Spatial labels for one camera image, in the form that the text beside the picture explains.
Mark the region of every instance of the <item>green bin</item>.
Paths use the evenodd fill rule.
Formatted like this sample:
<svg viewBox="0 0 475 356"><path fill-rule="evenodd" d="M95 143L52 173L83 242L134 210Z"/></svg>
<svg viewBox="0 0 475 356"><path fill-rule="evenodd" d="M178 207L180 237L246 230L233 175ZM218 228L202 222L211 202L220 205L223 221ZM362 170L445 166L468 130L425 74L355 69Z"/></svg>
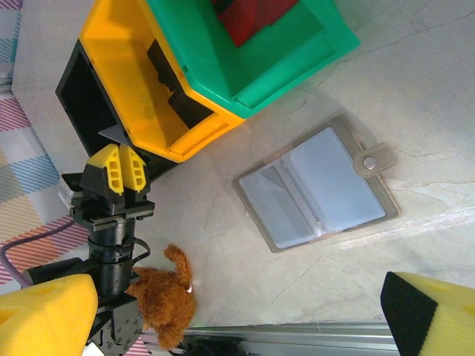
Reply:
<svg viewBox="0 0 475 356"><path fill-rule="evenodd" d="M210 0L146 1L190 86L243 118L359 45L331 0L300 0L240 47Z"/></svg>

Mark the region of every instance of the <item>yellow bin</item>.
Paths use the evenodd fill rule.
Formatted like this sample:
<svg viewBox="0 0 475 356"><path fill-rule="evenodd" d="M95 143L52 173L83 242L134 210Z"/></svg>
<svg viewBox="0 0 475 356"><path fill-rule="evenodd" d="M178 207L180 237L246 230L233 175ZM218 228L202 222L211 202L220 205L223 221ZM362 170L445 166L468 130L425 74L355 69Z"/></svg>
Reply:
<svg viewBox="0 0 475 356"><path fill-rule="evenodd" d="M96 0L79 40L130 140L183 162L244 120L193 91L145 0ZM185 94L212 113L189 128L147 55L157 40Z"/></svg>

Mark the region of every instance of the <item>plastic bin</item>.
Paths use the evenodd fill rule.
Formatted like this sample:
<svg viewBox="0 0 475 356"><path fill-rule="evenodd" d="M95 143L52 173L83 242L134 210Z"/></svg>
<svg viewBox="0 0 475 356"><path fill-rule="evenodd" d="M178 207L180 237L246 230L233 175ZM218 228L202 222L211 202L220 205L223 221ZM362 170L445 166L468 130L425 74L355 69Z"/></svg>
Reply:
<svg viewBox="0 0 475 356"><path fill-rule="evenodd" d="M89 156L110 143L116 143L99 133L122 123L80 41L74 46L56 88L56 95ZM150 182L178 164L141 150L131 143L128 145L145 161Z"/></svg>
<svg viewBox="0 0 475 356"><path fill-rule="evenodd" d="M96 0L79 40L134 146L183 162L243 120L194 92L180 67L163 61L176 59L147 12L140 0ZM152 61L156 44L163 73ZM200 119L188 120L198 109Z"/></svg>
<svg viewBox="0 0 475 356"><path fill-rule="evenodd" d="M244 118L359 45L331 0L300 0L241 47L210 0L146 1L191 87Z"/></svg>

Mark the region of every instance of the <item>plush toy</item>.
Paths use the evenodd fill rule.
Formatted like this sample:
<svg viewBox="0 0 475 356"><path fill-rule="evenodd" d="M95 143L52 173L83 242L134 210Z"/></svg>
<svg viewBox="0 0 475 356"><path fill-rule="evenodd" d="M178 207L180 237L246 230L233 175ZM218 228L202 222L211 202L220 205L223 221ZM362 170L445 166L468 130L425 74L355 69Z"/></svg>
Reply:
<svg viewBox="0 0 475 356"><path fill-rule="evenodd" d="M183 331L190 324L196 306L191 266L185 253L177 246L169 245L163 254L175 263L176 271L136 267L134 270L140 280L127 292L139 300L144 324L158 333L160 346L169 350L183 340Z"/></svg>

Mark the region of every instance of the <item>white marble surface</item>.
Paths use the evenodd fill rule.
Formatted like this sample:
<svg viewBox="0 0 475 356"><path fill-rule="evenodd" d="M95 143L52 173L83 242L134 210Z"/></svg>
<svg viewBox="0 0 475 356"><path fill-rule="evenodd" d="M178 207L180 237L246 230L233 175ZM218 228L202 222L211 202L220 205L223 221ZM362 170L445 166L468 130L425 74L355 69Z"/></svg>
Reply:
<svg viewBox="0 0 475 356"><path fill-rule="evenodd" d="M87 158L54 89L91 0L24 0L13 91L60 173ZM138 236L147 263L190 256L196 326L382 319L386 271L475 287L475 2L338 0L361 47L160 177ZM343 113L369 146L388 142L384 173L397 220L272 254L231 187L296 137Z"/></svg>

